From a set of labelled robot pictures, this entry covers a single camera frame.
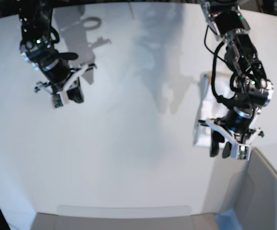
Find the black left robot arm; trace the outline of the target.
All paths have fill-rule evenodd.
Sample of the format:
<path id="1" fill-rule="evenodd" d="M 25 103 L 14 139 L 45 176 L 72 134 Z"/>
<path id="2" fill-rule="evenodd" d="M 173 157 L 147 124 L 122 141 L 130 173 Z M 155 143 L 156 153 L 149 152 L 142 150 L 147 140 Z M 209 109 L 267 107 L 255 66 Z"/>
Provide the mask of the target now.
<path id="1" fill-rule="evenodd" d="M 251 144 L 255 137 L 264 136 L 261 129 L 251 129 L 263 107 L 266 107 L 274 92 L 274 85 L 266 76 L 258 52 L 249 37 L 250 26 L 240 12 L 241 0 L 201 0 L 207 29 L 219 42 L 213 54 L 211 91 L 220 104 L 227 109 L 223 117 L 199 120 L 199 124 L 211 129 L 210 156 L 216 157 L 220 144 L 225 144 L 223 158 L 249 160 Z M 226 47 L 222 61 L 232 71 L 230 90 L 226 98 L 216 92 L 216 67 L 219 51 Z"/>

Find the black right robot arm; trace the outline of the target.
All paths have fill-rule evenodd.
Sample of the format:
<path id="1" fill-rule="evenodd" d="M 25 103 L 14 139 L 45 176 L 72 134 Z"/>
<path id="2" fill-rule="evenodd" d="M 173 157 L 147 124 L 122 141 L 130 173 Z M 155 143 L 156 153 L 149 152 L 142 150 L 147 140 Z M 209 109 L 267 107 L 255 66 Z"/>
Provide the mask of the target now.
<path id="1" fill-rule="evenodd" d="M 53 1 L 18 0 L 16 3 L 22 34 L 20 54 L 46 77 L 45 82 L 37 82 L 34 92 L 47 92 L 55 108 L 65 104 L 64 95 L 71 101 L 82 103 L 84 96 L 77 76 L 79 69 L 69 64 L 78 59 L 78 54 L 60 53 L 55 49 L 60 36 L 52 26 Z"/>

